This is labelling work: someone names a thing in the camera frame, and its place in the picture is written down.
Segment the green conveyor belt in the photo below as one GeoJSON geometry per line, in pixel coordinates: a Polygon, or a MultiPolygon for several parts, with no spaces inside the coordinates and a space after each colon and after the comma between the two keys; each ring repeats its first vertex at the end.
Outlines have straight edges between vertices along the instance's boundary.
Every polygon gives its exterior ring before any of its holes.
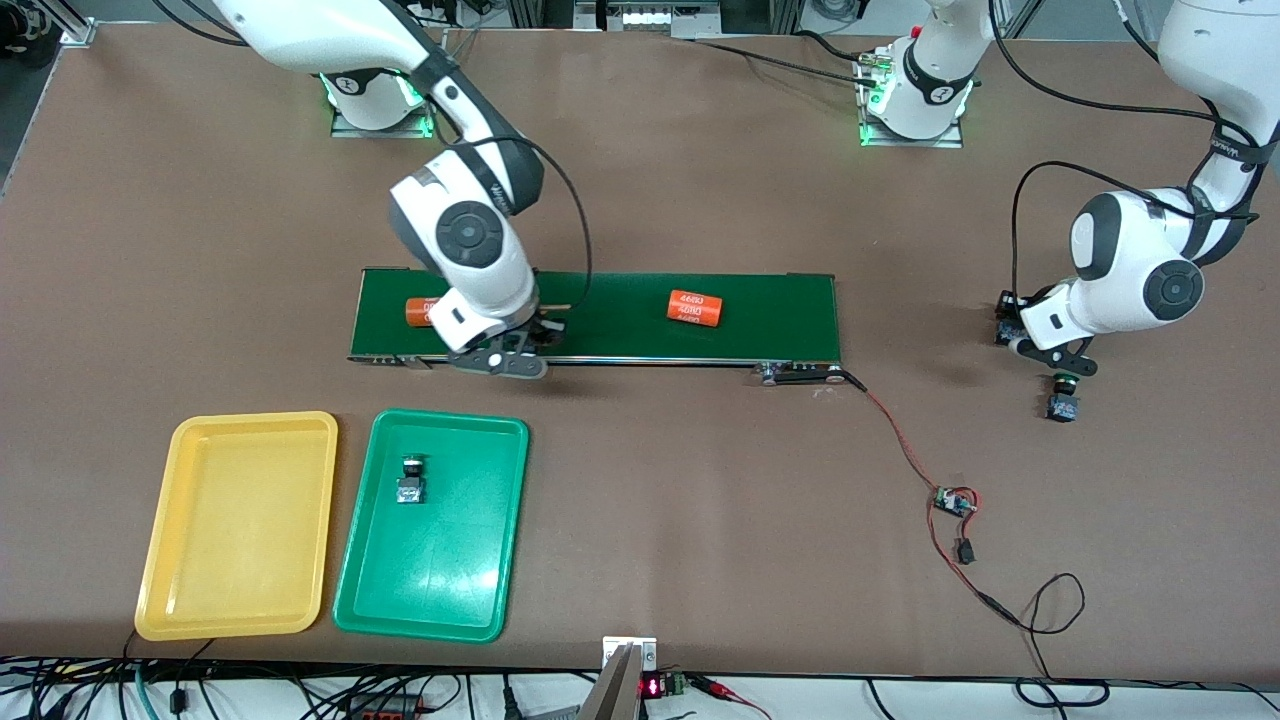
{"type": "MultiPolygon", "coordinates": [[[[841,364],[836,283],[815,274],[681,274],[598,272],[588,297],[576,272],[543,272],[540,297],[567,322],[550,365],[726,366],[764,363],[841,364]],[[666,316],[669,292],[724,300],[718,327],[666,316]]],[[[433,328],[404,322],[404,301],[440,297],[445,282],[408,268],[364,270],[348,357],[372,366],[443,365],[448,348],[433,328]]]]}

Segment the green plastic tray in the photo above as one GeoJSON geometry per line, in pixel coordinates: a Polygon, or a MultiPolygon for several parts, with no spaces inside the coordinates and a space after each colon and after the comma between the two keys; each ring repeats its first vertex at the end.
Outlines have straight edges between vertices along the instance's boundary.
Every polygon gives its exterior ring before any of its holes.
{"type": "Polygon", "coordinates": [[[516,418],[393,407],[371,427],[333,621],[367,635],[486,644],[506,624],[530,446],[516,418]],[[426,456],[422,503],[397,503],[426,456]]]}

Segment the yellow plastic tray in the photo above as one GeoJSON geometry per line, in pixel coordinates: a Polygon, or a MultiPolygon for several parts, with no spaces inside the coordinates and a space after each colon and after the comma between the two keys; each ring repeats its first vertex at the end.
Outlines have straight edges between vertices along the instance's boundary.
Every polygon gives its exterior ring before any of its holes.
{"type": "Polygon", "coordinates": [[[134,629],[284,635],[323,603],[339,427],[321,411],[193,416],[174,430],[134,629]]]}

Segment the grey metal stand pole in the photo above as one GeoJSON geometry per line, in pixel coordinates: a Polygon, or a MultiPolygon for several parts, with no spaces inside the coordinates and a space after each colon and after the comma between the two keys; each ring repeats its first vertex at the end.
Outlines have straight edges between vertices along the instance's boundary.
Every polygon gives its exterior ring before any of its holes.
{"type": "Polygon", "coordinates": [[[643,669],[635,647],[616,652],[602,669],[575,720],[637,720],[643,669]]]}

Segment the black red power strip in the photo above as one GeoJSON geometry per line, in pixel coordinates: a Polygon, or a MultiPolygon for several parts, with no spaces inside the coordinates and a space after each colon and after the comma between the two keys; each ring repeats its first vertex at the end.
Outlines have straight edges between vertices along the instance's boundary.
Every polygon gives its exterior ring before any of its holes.
{"type": "Polygon", "coordinates": [[[434,712],[419,694],[357,693],[346,701],[340,720],[425,720],[434,712]]]}

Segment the red alligator clip lead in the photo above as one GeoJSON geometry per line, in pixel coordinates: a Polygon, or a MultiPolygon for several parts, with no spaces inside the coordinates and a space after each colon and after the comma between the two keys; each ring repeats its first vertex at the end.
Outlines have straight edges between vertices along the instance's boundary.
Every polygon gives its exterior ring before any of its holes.
{"type": "Polygon", "coordinates": [[[750,700],[744,698],[741,694],[732,691],[721,682],[712,680],[709,676],[694,673],[686,673],[685,678],[690,684],[690,687],[704,694],[710,696],[714,700],[750,708],[755,712],[759,712],[765,720],[774,720],[772,715],[762,706],[751,702],[750,700]]]}

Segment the patterned shoe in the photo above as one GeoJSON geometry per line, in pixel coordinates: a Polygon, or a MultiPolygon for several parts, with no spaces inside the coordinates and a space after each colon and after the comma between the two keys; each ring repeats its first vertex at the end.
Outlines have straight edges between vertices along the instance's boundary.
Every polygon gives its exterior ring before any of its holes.
{"type": "Polygon", "coordinates": [[[45,67],[56,54],[55,24],[41,12],[0,13],[0,59],[45,67]]]}

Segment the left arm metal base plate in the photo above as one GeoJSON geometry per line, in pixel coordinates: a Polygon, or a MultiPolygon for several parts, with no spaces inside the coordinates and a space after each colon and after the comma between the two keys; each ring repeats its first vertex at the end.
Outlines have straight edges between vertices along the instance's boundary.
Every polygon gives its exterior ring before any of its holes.
{"type": "Polygon", "coordinates": [[[893,56],[887,46],[874,53],[861,53],[851,63],[858,79],[870,85],[858,88],[858,123],[860,145],[864,147],[928,147],[960,149],[963,146],[961,118],[966,99],[973,91],[968,83],[947,102],[893,100],[895,91],[915,90],[909,82],[896,78],[893,56]]]}

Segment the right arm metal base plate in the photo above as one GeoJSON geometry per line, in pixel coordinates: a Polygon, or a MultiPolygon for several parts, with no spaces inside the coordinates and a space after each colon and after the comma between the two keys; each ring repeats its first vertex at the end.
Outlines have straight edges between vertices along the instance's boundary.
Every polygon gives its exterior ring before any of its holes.
{"type": "Polygon", "coordinates": [[[335,138],[431,138],[426,100],[402,76],[381,69],[321,74],[335,138]]]}

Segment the silver metal clamp bracket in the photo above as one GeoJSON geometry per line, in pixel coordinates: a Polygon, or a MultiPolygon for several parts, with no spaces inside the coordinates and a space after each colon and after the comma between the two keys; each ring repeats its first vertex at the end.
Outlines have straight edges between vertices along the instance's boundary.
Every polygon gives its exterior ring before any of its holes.
{"type": "Polygon", "coordinates": [[[636,635],[605,635],[602,639],[602,667],[604,667],[612,659],[612,656],[620,650],[626,651],[630,647],[635,647],[634,655],[637,656],[637,661],[644,673],[654,673],[658,670],[658,643],[655,637],[636,637],[636,635]]]}

